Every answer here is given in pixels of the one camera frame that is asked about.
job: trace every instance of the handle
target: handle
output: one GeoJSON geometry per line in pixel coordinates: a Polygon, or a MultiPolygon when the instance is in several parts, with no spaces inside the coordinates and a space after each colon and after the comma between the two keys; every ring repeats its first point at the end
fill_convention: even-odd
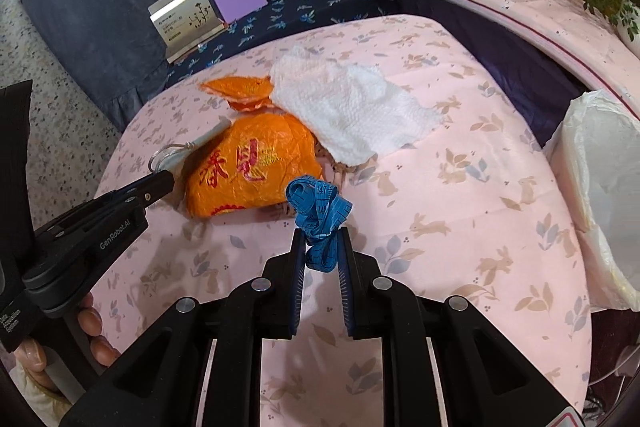
{"type": "Polygon", "coordinates": [[[91,353],[88,336],[78,324],[77,311],[58,319],[44,319],[31,336],[47,355],[46,373],[72,404],[104,372],[91,353]]]}

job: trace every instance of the white fabric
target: white fabric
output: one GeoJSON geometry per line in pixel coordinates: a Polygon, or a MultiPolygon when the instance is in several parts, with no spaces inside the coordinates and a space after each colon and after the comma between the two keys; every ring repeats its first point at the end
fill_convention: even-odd
{"type": "Polygon", "coordinates": [[[545,146],[592,305],[640,311],[640,122],[605,91],[574,100],[545,146]]]}
{"type": "Polygon", "coordinates": [[[336,162],[357,166],[427,136],[442,121],[376,67],[294,47],[271,68],[271,100],[295,115],[336,162]]]}
{"type": "Polygon", "coordinates": [[[71,404],[64,398],[57,397],[37,385],[31,380],[29,375],[27,375],[20,363],[15,365],[9,375],[18,388],[18,391],[20,391],[20,394],[44,425],[47,427],[58,427],[62,417],[71,409],[71,404]]]}

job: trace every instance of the human hand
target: human hand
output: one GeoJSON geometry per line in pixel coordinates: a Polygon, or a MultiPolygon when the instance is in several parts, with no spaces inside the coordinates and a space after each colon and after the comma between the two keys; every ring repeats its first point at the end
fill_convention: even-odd
{"type": "MultiPolygon", "coordinates": [[[[101,336],[102,319],[97,310],[92,307],[93,305],[94,296],[89,293],[80,302],[81,310],[78,312],[78,323],[82,331],[92,337],[91,353],[95,360],[102,365],[110,366],[120,356],[120,353],[111,347],[107,339],[101,336]]],[[[14,351],[14,355],[33,380],[50,391],[58,390],[44,371],[47,367],[47,357],[44,349],[36,340],[30,337],[24,339],[18,349],[14,351]]]]}

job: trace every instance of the pink bedsheet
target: pink bedsheet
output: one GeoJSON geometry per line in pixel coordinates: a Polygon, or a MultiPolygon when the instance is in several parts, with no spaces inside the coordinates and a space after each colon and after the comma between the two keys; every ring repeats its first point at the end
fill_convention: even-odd
{"type": "MultiPolygon", "coordinates": [[[[422,296],[469,298],[579,410],[590,367],[584,266],[569,214],[522,117],[444,29],[389,16],[265,44],[186,79],[147,103],[125,131],[100,192],[146,174],[169,142],[194,139],[235,113],[198,90],[205,78],[264,75],[294,44],[322,57],[376,64],[389,81],[436,107],[443,126],[350,175],[344,197],[356,249],[422,296]]],[[[104,331],[125,349],[176,299],[228,295],[290,246],[292,219],[242,210],[188,221],[165,203],[149,229],[94,288],[104,331]]],[[[298,335],[265,342],[262,422],[382,425],[378,341],[353,342],[336,271],[308,272],[298,335]]]]}

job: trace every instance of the white plastic bag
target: white plastic bag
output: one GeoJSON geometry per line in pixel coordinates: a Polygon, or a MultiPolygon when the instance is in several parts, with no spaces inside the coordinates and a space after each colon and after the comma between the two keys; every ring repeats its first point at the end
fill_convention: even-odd
{"type": "Polygon", "coordinates": [[[640,121],[607,92],[588,92],[544,152],[571,212],[592,305],[640,311],[640,121]]]}

